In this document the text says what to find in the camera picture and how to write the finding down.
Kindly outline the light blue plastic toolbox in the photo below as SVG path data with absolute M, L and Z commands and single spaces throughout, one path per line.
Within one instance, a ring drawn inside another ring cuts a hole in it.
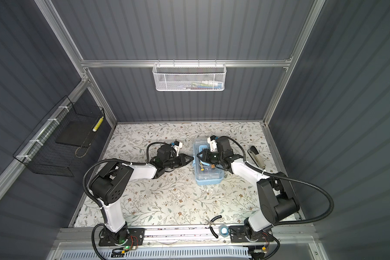
M 193 154 L 194 154 L 193 167 L 195 169 L 195 180 L 197 184 L 200 186 L 219 184 L 224 179 L 224 171 L 218 169 L 215 165 L 212 165 L 208 162 L 202 162 L 197 158 L 197 154 L 203 149 L 210 150 L 206 138 L 196 139 L 193 143 Z M 200 163 L 204 165 L 205 168 L 204 171 L 200 170 Z

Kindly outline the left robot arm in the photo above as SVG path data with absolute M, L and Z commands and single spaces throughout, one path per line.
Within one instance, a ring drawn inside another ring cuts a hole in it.
M 146 147 L 145 162 L 110 158 L 94 163 L 85 172 L 84 193 L 99 207 L 109 232 L 118 234 L 127 228 L 119 199 L 130 181 L 157 179 L 194 161 L 193 156 L 177 149 L 176 143 L 154 142 Z

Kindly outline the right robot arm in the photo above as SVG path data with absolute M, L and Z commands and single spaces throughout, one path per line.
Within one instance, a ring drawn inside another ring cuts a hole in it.
M 284 173 L 267 173 L 250 164 L 245 151 L 236 154 L 232 149 L 231 142 L 242 147 L 233 138 L 212 135 L 207 142 L 210 148 L 199 152 L 198 159 L 235 174 L 257 188 L 259 209 L 245 220 L 246 232 L 268 230 L 300 210 L 293 186 Z

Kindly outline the black beige stapler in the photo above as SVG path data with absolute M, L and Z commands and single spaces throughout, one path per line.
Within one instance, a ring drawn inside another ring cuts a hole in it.
M 248 154 L 258 168 L 265 170 L 266 164 L 264 160 L 259 156 L 259 152 L 255 146 L 250 146 L 250 148 L 248 149 Z

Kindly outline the markers in white basket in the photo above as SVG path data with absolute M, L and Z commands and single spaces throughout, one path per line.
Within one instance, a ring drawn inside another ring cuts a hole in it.
M 181 84 L 177 86 L 178 89 L 186 89 L 186 90 L 212 90 L 212 91 L 220 91 L 224 89 L 224 82 L 222 81 L 195 81 L 195 82 L 187 82 L 186 84 Z

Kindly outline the yellow marker in basket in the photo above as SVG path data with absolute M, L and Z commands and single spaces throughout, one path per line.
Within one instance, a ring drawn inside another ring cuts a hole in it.
M 92 129 L 92 131 L 93 132 L 96 132 L 98 129 L 99 129 L 99 127 L 101 126 L 101 124 L 103 123 L 103 121 L 104 121 L 104 116 L 102 116 L 97 122 L 96 122 L 96 124 L 94 125 L 94 127 L 93 127 L 93 129 Z

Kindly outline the blue tape roll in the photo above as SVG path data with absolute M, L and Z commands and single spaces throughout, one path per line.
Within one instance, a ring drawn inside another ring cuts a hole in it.
M 228 237 L 230 235 L 229 227 L 227 225 L 220 225 L 218 230 L 222 237 Z

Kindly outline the black foam pad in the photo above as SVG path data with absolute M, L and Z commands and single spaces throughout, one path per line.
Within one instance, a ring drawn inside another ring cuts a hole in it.
M 57 144 L 89 148 L 96 136 L 94 125 L 88 122 L 71 121 L 56 138 Z

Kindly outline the white perforated vent strip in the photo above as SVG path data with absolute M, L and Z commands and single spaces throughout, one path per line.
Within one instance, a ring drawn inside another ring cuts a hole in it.
M 106 249 L 100 252 L 106 260 L 213 260 L 250 258 L 244 247 L 187 247 L 187 248 L 140 248 L 120 253 L 119 250 Z

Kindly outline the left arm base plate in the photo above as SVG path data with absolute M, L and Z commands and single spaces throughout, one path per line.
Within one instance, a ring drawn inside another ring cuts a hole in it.
M 99 233 L 98 245 L 100 247 L 139 246 L 143 244 L 145 231 L 144 228 L 123 228 L 118 233 L 114 233 L 104 227 Z

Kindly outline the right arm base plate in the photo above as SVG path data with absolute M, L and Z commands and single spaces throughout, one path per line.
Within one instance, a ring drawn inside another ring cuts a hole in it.
M 248 231 L 246 227 L 242 225 L 229 226 L 229 232 L 232 243 L 268 243 L 274 241 L 268 233 L 264 231 Z

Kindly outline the aluminium rail front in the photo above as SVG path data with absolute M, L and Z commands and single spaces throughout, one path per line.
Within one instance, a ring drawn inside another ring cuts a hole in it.
M 142 228 L 145 229 L 143 247 L 211 246 L 231 243 L 229 237 L 215 238 L 208 225 L 163 225 L 143 226 Z M 61 228 L 52 249 L 55 250 L 58 247 L 91 248 L 91 232 L 91 227 Z M 273 227 L 271 232 L 282 244 L 312 243 L 320 240 L 312 224 L 277 226 Z

